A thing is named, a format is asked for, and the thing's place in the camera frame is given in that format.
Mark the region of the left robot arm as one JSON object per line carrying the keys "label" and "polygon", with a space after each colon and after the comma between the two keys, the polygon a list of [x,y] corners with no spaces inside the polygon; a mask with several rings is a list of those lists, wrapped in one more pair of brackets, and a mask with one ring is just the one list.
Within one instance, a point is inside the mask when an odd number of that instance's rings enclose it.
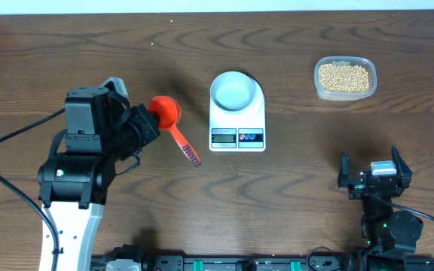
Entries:
{"label": "left robot arm", "polygon": [[[38,198],[58,238],[44,237],[41,270],[90,269],[116,162],[138,157],[160,135],[147,108],[131,106],[111,84],[70,90],[65,113],[66,129],[55,136],[38,171]],[[57,257],[56,264],[48,252]]]}

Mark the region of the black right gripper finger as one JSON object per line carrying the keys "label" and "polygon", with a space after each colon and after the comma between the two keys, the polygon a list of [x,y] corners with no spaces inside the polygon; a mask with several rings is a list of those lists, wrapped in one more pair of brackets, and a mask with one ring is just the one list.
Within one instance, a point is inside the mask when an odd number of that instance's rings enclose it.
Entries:
{"label": "black right gripper finger", "polygon": [[405,161],[402,159],[401,155],[399,154],[399,151],[395,145],[391,147],[391,154],[393,158],[393,162],[396,166],[397,175],[400,178],[400,181],[402,183],[403,187],[409,187],[411,183],[411,177],[413,175],[413,172],[408,167],[408,165],[405,163]]}
{"label": "black right gripper finger", "polygon": [[342,164],[338,173],[338,186],[348,187],[350,185],[349,157],[346,151],[342,152]]}

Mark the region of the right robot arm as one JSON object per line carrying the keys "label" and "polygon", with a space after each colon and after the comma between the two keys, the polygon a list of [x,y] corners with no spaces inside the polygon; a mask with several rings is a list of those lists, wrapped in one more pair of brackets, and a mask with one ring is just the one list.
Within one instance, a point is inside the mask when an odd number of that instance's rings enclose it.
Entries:
{"label": "right robot arm", "polygon": [[360,270],[404,269],[404,263],[392,261],[405,261],[408,255],[414,254],[422,234],[420,218],[403,207],[393,210],[392,199],[409,188],[412,171],[395,146],[391,155],[391,160],[372,162],[370,170],[352,179],[349,157],[346,152],[342,154],[338,186],[348,189],[350,199],[362,202],[362,237],[367,239],[368,248],[356,257]]}

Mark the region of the red plastic measuring scoop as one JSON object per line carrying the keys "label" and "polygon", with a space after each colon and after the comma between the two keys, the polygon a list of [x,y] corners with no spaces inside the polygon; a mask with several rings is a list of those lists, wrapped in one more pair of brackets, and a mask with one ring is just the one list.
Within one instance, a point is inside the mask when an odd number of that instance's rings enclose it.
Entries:
{"label": "red plastic measuring scoop", "polygon": [[192,148],[188,140],[177,128],[177,123],[182,116],[179,103],[171,96],[155,96],[149,103],[148,110],[158,116],[158,128],[168,131],[182,153],[195,166],[201,165],[201,160],[197,152]]}

